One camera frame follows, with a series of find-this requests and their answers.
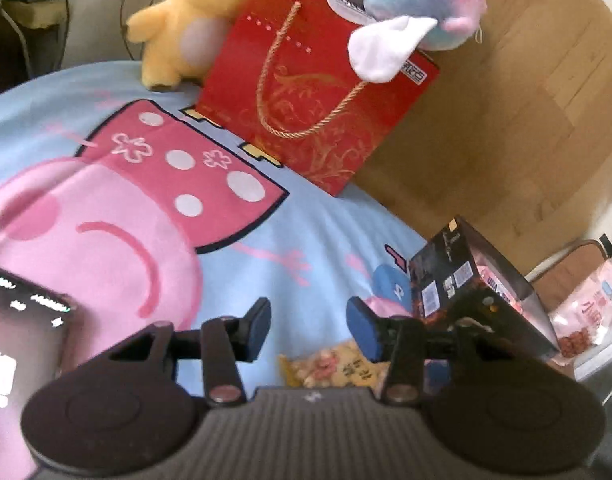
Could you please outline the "black snack box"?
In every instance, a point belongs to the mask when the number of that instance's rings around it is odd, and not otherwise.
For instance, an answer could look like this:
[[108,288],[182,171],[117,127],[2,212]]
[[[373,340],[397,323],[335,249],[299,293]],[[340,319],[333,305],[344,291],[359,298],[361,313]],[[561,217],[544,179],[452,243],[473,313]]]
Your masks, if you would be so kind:
[[444,330],[470,318],[541,361],[560,353],[536,290],[466,219],[458,216],[408,263],[412,312]]

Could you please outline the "yellow snack packet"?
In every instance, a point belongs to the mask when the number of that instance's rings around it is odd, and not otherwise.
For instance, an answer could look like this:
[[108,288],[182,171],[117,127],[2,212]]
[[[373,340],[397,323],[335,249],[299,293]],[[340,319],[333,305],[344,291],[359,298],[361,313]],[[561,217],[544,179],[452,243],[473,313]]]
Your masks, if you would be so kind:
[[353,339],[309,356],[279,356],[278,360],[286,385],[309,389],[367,387],[377,391],[389,367],[388,362],[370,362]]

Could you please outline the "pink snack bag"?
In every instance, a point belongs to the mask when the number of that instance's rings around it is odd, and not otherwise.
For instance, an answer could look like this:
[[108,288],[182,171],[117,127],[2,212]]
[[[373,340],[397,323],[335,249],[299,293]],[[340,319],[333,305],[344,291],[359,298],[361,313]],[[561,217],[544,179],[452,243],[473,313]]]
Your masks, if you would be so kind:
[[612,258],[591,272],[549,313],[561,366],[602,344],[612,326]]

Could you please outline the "pink white snack packet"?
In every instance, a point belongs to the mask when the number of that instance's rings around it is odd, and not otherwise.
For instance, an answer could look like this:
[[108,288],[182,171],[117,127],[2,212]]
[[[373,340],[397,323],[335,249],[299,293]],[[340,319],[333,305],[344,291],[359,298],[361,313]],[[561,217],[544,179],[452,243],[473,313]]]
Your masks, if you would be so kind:
[[64,296],[0,268],[0,479],[34,471],[21,413],[60,373],[71,311]]

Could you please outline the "brown cushioned chair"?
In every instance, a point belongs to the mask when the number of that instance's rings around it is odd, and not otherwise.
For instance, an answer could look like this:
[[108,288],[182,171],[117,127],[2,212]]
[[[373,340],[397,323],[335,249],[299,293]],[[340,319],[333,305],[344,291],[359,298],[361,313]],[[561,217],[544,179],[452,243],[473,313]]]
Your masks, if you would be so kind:
[[573,245],[538,266],[530,284],[556,332],[549,364],[612,402],[612,240]]

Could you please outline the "red gift bag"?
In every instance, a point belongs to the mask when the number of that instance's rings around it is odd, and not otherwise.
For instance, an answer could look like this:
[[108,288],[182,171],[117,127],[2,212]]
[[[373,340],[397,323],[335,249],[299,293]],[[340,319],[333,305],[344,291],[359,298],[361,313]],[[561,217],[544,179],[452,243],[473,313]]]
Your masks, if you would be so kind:
[[367,20],[344,0],[249,1],[197,113],[337,195],[439,73],[415,51],[392,81],[360,80],[347,42]]

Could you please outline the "yellow plush toy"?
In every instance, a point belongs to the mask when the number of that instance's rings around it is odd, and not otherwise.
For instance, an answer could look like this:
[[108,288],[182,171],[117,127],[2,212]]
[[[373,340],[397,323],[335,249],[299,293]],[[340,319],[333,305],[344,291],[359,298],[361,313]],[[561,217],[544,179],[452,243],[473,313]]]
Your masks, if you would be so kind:
[[163,0],[127,21],[127,39],[143,44],[141,80],[149,90],[203,80],[248,0]]

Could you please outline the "pink blue plush toy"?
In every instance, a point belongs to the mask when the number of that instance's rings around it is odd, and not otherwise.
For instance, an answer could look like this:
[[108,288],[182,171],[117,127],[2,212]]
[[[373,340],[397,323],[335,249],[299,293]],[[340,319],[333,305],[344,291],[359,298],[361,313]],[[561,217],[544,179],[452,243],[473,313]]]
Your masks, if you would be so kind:
[[385,84],[415,49],[449,51],[480,29],[486,0],[345,0],[370,20],[350,34],[350,66],[371,84]]

